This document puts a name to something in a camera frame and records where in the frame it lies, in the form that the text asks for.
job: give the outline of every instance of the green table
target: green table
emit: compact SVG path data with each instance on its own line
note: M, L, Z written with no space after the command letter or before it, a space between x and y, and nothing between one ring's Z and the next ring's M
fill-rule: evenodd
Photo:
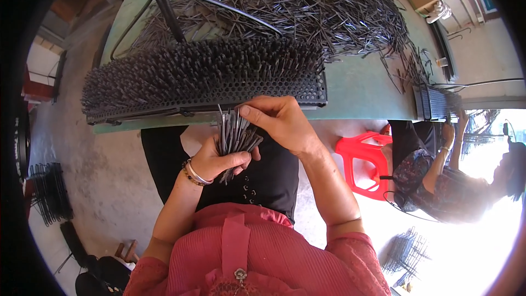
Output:
M430 28L425 20L414 12L408 0L399 0L407 8L402 12L411 40L417 48L426 48L430 58L436 58L437 49L431 35ZM115 17L109 33L102 64L109 62L109 54L123 31L144 5L146 0L124 0ZM115 57L131 46L135 38L144 27L146 14L130 30L128 35L115 51ZM405 94L399 94L393 85L378 54L360 56L343 56L343 62L325 65L327 76L328 104L316 110L306 110L308 119L417 119L414 95L411 89ZM395 60L388 60L391 65L396 65ZM432 64L433 79L444 82L444 75L436 63ZM116 131L137 130L167 126L180 126L186 124L210 123L215 119L213 113L198 113L194 117L182 115L165 116L161 118L148 118L134 121L124 121L119 126L108 124L95 125L95 134Z

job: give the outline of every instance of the woman's left hand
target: woman's left hand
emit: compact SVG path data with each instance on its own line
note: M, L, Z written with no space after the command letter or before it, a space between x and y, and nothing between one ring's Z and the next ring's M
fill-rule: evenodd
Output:
M192 169L203 179L212 181L225 170L234 167L233 173L237 175L248 167L252 159L255 161L261 159L258 147L256 147L252 153L243 151L219 156L215 143L218 137L219 135L209 137L192 158Z

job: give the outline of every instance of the bracelet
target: bracelet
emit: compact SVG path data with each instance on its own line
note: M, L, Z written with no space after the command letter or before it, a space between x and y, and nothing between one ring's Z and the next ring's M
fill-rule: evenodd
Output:
M189 181L191 181L192 183L194 184L197 184L199 185L200 187L204 187L205 184L204 183L201 183L199 181L196 181L192 178L192 176L188 175L188 171L186 171L186 161L183 161L182 162L182 172L186 175L186 177L188 178Z
M202 178L201 176L199 176L195 171L194 169L192 168L192 165L190 164L190 162L192 161L192 158L188 159L186 162L183 163L183 166L184 168L186 169L186 166L188 165L188 169L190 170L190 172L192 173L192 175L194 176L194 178L197 180L197 182L200 182L204 185L210 185L214 182L214 180L212 181L207 181L205 180L204 178Z

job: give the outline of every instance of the fingernail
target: fingernail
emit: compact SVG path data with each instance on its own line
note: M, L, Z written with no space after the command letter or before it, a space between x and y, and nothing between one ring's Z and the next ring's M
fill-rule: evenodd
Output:
M248 106L242 106L239 109L239 115L241 116L247 116L250 113L250 108Z

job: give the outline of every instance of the pink top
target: pink top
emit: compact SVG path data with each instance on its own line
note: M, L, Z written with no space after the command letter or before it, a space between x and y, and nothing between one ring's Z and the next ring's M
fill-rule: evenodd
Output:
M141 258L124 295L236 293L390 295L367 235L350 232L328 240L321 250L295 232L283 214L236 203L195 213L194 231L177 240L169 267Z

